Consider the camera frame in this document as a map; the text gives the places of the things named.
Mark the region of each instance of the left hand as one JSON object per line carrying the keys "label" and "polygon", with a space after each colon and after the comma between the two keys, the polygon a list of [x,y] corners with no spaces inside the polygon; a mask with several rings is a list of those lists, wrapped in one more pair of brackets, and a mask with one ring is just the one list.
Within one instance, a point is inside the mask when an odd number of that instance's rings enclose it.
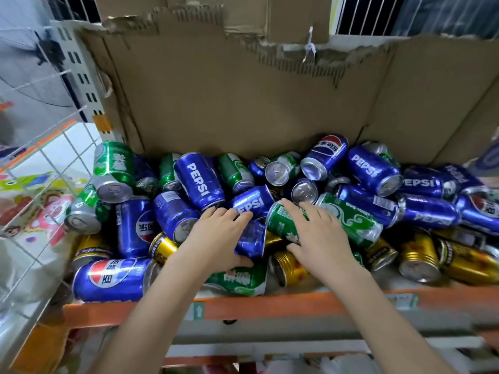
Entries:
{"label": "left hand", "polygon": [[196,260],[203,260],[208,276],[237,266],[252,267],[251,259],[235,254],[234,249],[253,213],[243,212],[239,217],[238,214],[234,208],[210,207],[172,258],[182,252],[193,255]]}

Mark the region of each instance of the orange shelf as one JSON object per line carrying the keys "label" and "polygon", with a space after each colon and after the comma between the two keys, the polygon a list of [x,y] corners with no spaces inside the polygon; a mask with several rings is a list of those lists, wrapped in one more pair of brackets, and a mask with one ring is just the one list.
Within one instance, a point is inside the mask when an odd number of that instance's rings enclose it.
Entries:
{"label": "orange shelf", "polygon": [[[499,286],[429,288],[389,291],[416,293],[419,309],[499,311]],[[282,317],[318,317],[345,314],[345,309],[331,293],[272,295],[255,298],[220,297],[196,299],[203,302],[204,319],[233,320]],[[64,306],[69,328],[115,326],[122,324],[137,303],[81,303]]]}

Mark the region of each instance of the price tag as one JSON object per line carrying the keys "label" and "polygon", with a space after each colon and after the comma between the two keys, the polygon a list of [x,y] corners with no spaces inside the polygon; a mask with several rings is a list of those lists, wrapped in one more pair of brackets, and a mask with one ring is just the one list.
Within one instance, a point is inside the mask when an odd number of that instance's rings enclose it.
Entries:
{"label": "price tag", "polygon": [[184,320],[203,320],[205,318],[205,302],[192,302]]}
{"label": "price tag", "polygon": [[418,309],[419,297],[415,293],[386,294],[386,297],[399,311]]}

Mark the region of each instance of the barcode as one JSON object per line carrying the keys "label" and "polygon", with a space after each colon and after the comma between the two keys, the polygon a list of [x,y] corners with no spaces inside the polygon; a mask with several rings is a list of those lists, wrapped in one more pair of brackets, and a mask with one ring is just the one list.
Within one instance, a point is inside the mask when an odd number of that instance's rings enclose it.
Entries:
{"label": "barcode", "polygon": [[386,208],[387,210],[390,210],[390,211],[395,210],[395,207],[396,207],[394,201],[390,201],[389,199],[379,197],[377,195],[374,196],[373,204],[375,204],[376,206],[379,206],[379,207]]}
{"label": "barcode", "polygon": [[278,209],[278,215],[281,215],[284,218],[291,219],[290,218],[290,213],[287,212],[287,210],[284,208],[284,206],[279,207],[279,209]]}
{"label": "barcode", "polygon": [[116,226],[121,226],[121,205],[116,206]]}
{"label": "barcode", "polygon": [[167,202],[170,202],[174,199],[180,199],[179,195],[174,191],[166,191],[161,195],[163,196],[163,199]]}

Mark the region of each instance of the right hand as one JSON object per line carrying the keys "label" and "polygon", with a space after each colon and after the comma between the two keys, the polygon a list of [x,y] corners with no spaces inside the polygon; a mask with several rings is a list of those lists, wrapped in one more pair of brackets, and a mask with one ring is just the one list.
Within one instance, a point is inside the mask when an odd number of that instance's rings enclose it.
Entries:
{"label": "right hand", "polygon": [[313,276],[325,282],[331,273],[348,273],[361,266],[353,257],[348,237],[341,223],[323,208],[300,202],[309,220],[302,211],[287,199],[282,200],[296,226],[300,244],[291,243],[288,250]]}

